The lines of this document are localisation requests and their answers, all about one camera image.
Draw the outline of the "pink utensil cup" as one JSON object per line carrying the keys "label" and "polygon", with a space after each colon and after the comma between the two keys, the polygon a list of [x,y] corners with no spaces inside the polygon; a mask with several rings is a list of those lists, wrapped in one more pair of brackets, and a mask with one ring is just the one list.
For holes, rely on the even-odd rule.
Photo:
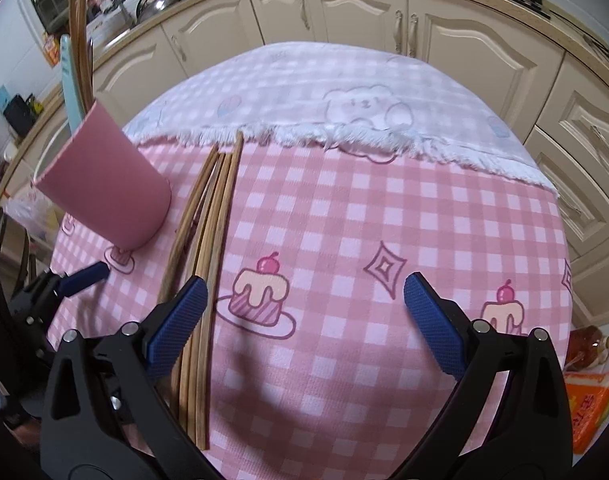
{"label": "pink utensil cup", "polygon": [[172,202],[169,181],[100,102],[33,183],[67,214],[123,250],[148,243]]}

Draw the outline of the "teal sheathed knife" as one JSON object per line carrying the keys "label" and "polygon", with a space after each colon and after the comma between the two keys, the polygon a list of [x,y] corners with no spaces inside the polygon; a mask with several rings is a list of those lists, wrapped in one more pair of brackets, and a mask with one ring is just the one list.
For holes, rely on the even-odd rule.
{"label": "teal sheathed knife", "polygon": [[79,89],[79,78],[73,63],[72,41],[69,35],[60,37],[60,67],[62,68],[62,94],[68,124],[71,134],[75,134],[84,120],[86,111]]}

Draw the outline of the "orange snack bag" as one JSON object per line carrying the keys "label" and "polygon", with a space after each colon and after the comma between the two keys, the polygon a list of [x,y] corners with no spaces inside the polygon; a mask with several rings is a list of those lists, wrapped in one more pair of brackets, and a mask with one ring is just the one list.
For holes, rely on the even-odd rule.
{"label": "orange snack bag", "polygon": [[609,415],[609,372],[566,373],[574,454],[583,454]]}

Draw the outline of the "black kettle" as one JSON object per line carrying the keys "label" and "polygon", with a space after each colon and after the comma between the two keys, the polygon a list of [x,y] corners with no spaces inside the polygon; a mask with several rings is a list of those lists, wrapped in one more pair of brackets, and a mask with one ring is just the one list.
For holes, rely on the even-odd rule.
{"label": "black kettle", "polygon": [[14,133],[21,139],[28,135],[36,122],[35,114],[20,94],[16,94],[8,101],[3,115]]}

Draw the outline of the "pink checkered tablecloth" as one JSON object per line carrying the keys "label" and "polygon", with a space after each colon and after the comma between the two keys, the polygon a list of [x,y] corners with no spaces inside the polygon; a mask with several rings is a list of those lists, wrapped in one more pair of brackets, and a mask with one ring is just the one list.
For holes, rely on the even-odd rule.
{"label": "pink checkered tablecloth", "polygon": [[553,193],[455,164],[249,143],[216,300],[208,459],[228,479],[382,479],[451,392],[403,299],[567,350]]}

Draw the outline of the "orange bottle on windowsill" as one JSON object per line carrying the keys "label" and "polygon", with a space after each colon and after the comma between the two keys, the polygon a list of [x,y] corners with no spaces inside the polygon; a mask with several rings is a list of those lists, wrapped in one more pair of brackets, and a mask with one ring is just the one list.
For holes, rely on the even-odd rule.
{"label": "orange bottle on windowsill", "polygon": [[42,50],[50,67],[55,67],[60,61],[60,45],[57,38],[44,32],[42,35]]}

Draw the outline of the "steel wok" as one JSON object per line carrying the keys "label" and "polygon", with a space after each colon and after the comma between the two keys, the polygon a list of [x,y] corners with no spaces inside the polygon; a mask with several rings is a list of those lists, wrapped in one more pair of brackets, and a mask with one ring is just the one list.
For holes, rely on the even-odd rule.
{"label": "steel wok", "polygon": [[136,6],[136,21],[138,23],[143,23],[180,1],[181,0],[140,0]]}

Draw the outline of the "lower cream cabinets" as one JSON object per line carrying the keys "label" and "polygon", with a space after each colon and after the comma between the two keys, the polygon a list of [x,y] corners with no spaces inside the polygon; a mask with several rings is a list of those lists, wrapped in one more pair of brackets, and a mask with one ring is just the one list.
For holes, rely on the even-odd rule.
{"label": "lower cream cabinets", "polygon": [[419,58],[483,99],[558,188],[574,318],[609,323],[609,60],[599,40],[511,0],[184,0],[100,49],[95,91],[125,124],[173,84],[280,41]]}

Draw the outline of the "white fringed checkered cloth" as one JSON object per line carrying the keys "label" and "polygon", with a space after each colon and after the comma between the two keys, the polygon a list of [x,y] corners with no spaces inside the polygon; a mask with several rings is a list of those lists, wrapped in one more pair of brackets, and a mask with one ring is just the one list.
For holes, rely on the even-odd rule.
{"label": "white fringed checkered cloth", "polygon": [[425,62],[373,49],[290,41],[234,56],[148,104],[123,128],[135,144],[174,139],[317,145],[354,155],[454,162],[555,187],[475,93]]}

